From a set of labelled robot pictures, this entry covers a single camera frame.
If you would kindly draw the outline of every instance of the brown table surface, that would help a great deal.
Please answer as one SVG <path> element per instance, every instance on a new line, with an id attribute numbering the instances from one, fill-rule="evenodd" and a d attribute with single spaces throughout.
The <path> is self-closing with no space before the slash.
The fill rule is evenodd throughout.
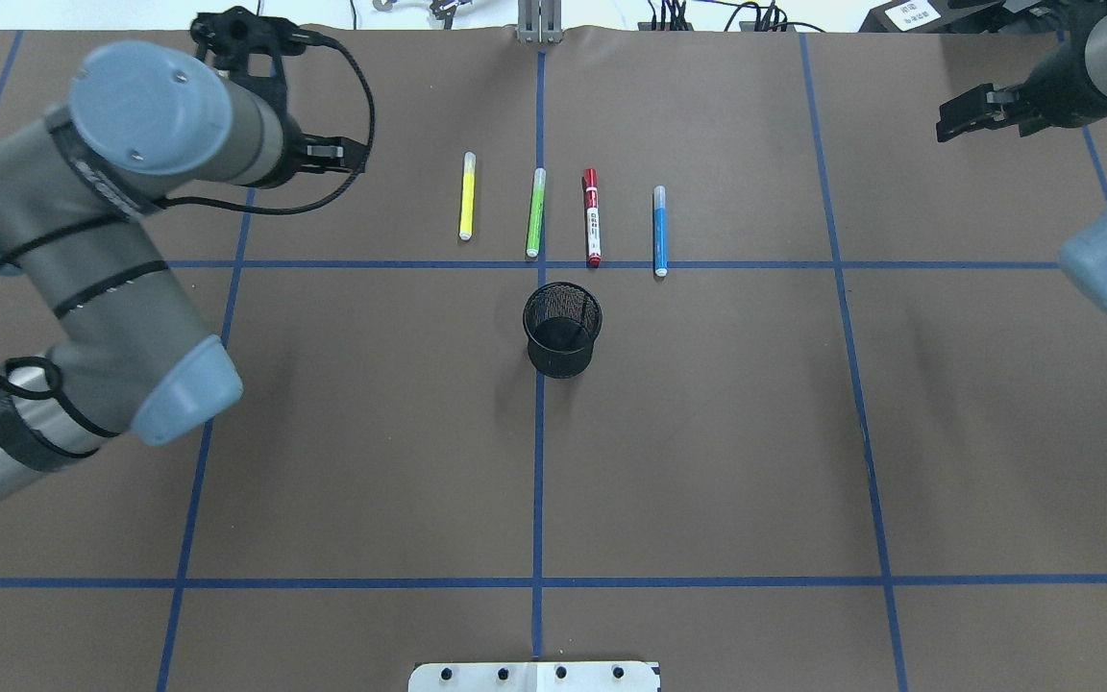
<path id="1" fill-rule="evenodd" d="M 1106 206 L 1107 120 L 934 140 L 1052 35 L 335 34 L 377 95 L 369 172 L 310 215 L 149 219 L 246 394 L 0 504 L 0 691 L 399 691 L 535 655 L 659 661 L 666 691 L 1107 689 L 1107 318 L 1054 266 Z M 127 37 L 189 48 L 0 33 L 0 137 Z M 294 115 L 364 136 L 325 53 L 289 61 Z M 601 301 L 576 380 L 524 354 L 546 280 Z M 61 338 L 0 280 L 0 360 Z"/>

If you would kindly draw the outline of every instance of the black strap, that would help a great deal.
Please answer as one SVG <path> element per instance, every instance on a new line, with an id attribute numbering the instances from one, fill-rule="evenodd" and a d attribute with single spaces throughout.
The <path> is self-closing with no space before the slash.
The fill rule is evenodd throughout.
<path id="1" fill-rule="evenodd" d="M 66 298 L 65 301 L 56 303 L 54 306 L 54 317 L 63 319 L 68 312 L 83 308 L 87 301 L 96 298 L 97 295 L 106 293 L 120 286 L 131 283 L 132 280 L 139 279 L 142 276 L 165 271 L 167 268 L 168 265 L 165 264 L 165 259 L 155 259 L 155 261 L 136 265 L 128 268 L 128 270 L 123 270 L 114 276 L 106 277 L 106 279 L 99 280 L 96 283 L 80 290 L 79 293 L 72 295 L 71 298 Z"/>
<path id="2" fill-rule="evenodd" d="M 23 416 L 19 415 L 14 406 L 14 400 L 3 390 L 0 390 L 0 447 L 11 455 L 12 459 L 40 473 L 69 467 L 96 453 L 96 450 L 83 453 L 68 452 L 45 440 L 42 434 L 28 427 Z"/>
<path id="3" fill-rule="evenodd" d="M 45 130 L 75 177 L 105 200 L 123 220 L 138 223 L 144 216 L 162 210 L 139 188 L 123 179 L 114 171 L 113 164 L 93 152 L 75 131 L 75 123 L 71 122 L 71 113 L 66 106 L 45 113 Z"/>

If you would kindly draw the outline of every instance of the electrical cable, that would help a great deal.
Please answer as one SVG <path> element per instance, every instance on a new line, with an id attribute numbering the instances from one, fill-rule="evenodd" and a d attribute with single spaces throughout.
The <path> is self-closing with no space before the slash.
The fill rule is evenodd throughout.
<path id="1" fill-rule="evenodd" d="M 677 0 L 660 1 L 669 4 L 669 12 L 671 12 L 671 18 L 669 19 L 669 31 L 690 31 L 690 25 L 686 23 L 686 4 L 679 4 Z"/>
<path id="2" fill-rule="evenodd" d="M 321 35 L 321 34 L 315 34 L 315 35 L 319 37 L 319 39 L 321 39 L 322 45 L 325 45 L 327 48 L 332 48 L 334 49 L 334 51 L 338 51 L 341 55 L 344 56 L 344 59 L 348 61 L 348 64 L 350 64 L 350 66 L 353 68 L 353 73 L 356 74 L 358 82 L 361 83 L 361 91 L 365 93 L 365 105 L 369 109 L 369 122 L 370 122 L 369 135 L 366 135 L 364 149 L 361 151 L 361 163 L 360 165 L 356 166 L 356 169 L 352 171 L 351 174 L 348 174 L 348 177 L 344 178 L 344 183 L 339 185 L 338 188 L 332 189 L 332 192 L 328 193 L 324 197 L 321 198 L 321 200 L 311 202 L 309 203 L 309 205 L 301 205 L 300 207 L 280 207 L 280 208 L 256 207 L 254 205 L 237 205 L 237 203 L 235 202 L 211 200 L 211 198 L 208 197 L 164 198 L 163 200 L 158 200 L 156 203 L 158 207 L 167 209 L 180 205 L 199 205 L 203 207 L 213 207 L 216 209 L 225 209 L 229 211 L 241 211 L 241 214 L 247 214 L 247 215 L 270 215 L 270 216 L 302 215 L 304 214 L 304 211 L 312 211 L 321 207 L 325 207 L 327 205 L 330 205 L 330 203 L 333 203 L 335 198 L 341 196 L 341 194 L 343 194 L 348 189 L 348 186 L 353 184 L 353 180 L 356 179 L 356 176 L 361 175 L 361 171 L 365 169 L 365 163 L 370 158 L 370 153 L 372 153 L 374 149 L 374 121 L 375 121 L 374 93 L 370 91 L 370 84 L 365 82 L 365 75 L 361 73 L 361 65 L 356 64 L 356 59 L 353 58 L 352 53 L 348 52 L 348 49 L 344 48 L 344 45 L 341 44 L 339 40 L 331 39 L 330 35 Z"/>
<path id="3" fill-rule="evenodd" d="M 0 256 L 0 270 L 8 265 L 13 265 L 19 260 L 19 258 L 23 258 L 23 256 L 28 252 L 32 252 L 43 245 L 50 245 L 50 242 L 56 242 L 65 237 L 74 236 L 77 233 L 101 228 L 104 227 L 104 225 L 117 223 L 118 220 L 118 216 L 104 215 L 99 216 L 99 218 L 95 219 L 86 220 L 86 223 L 66 225 L 66 227 L 49 231 L 48 234 L 44 234 L 44 236 L 35 237 L 34 239 L 20 245 L 18 248 L 6 252 L 3 256 Z M 62 371 L 50 359 L 44 359 L 40 355 L 27 355 L 22 359 L 11 359 L 11 362 L 17 364 L 17 366 L 35 366 L 43 369 L 43 371 L 45 371 L 45 381 L 48 381 L 49 384 L 49 390 L 27 390 L 23 389 L 23 386 L 19 386 L 14 384 L 14 382 L 8 380 L 8 376 L 3 375 L 3 373 L 0 373 L 0 390 L 6 391 L 6 393 L 12 395 L 13 397 L 30 399 L 33 400 L 33 402 L 40 402 L 44 399 L 58 397 L 59 391 L 62 391 Z"/>
<path id="4" fill-rule="evenodd" d="M 807 23 L 807 22 L 780 22 L 780 23 L 776 23 L 776 25 L 769 25 L 768 27 L 768 31 L 783 30 L 784 27 L 788 27 L 788 25 L 803 25 L 803 27 L 811 28 L 814 31 L 817 31 L 819 33 L 827 33 L 827 30 L 823 30 L 823 28 L 818 28 L 816 25 L 813 25 L 813 23 Z"/>
<path id="5" fill-rule="evenodd" d="M 736 19 L 737 14 L 739 12 L 742 12 L 742 10 L 744 10 L 746 8 L 753 8 L 754 9 L 754 22 L 755 23 L 759 22 L 759 16 L 763 12 L 763 8 L 761 8 L 761 6 L 758 3 L 734 4 L 733 6 L 733 14 L 730 14 L 728 21 L 725 22 L 725 31 L 728 31 L 730 28 L 733 27 L 733 20 Z"/>
<path id="6" fill-rule="evenodd" d="M 737 18 L 737 14 L 738 12 L 742 12 L 742 9 L 751 8 L 754 10 L 755 31 L 788 31 L 788 27 L 803 25 L 811 28 L 814 31 L 827 33 L 827 30 L 813 25 L 813 23 L 790 21 L 788 19 L 788 12 L 778 8 L 774 0 L 770 4 L 758 4 L 754 1 L 746 1 L 746 3 L 727 3 L 725 0 L 695 0 L 695 2 L 724 4 L 725 8 L 733 8 L 733 14 L 730 14 L 728 22 L 725 23 L 725 31 L 728 31 L 730 28 L 733 27 L 733 20 Z"/>

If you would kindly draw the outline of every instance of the white label sticker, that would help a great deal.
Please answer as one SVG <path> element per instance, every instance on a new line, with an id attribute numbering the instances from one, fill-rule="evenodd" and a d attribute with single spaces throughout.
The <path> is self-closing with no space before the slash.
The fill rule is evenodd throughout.
<path id="1" fill-rule="evenodd" d="M 900 31 L 908 31 L 910 28 L 927 25 L 942 14 L 937 13 L 929 0 L 913 0 L 911 3 L 896 4 L 894 8 L 887 10 L 887 17 L 891 18 Z"/>

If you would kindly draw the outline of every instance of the black mesh cup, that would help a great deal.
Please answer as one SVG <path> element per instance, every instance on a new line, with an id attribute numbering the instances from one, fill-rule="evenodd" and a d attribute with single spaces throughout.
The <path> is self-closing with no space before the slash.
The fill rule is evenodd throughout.
<path id="1" fill-rule="evenodd" d="M 601 333 L 601 303 L 566 281 L 546 283 L 524 306 L 528 360 L 547 376 L 575 376 L 592 362 Z"/>

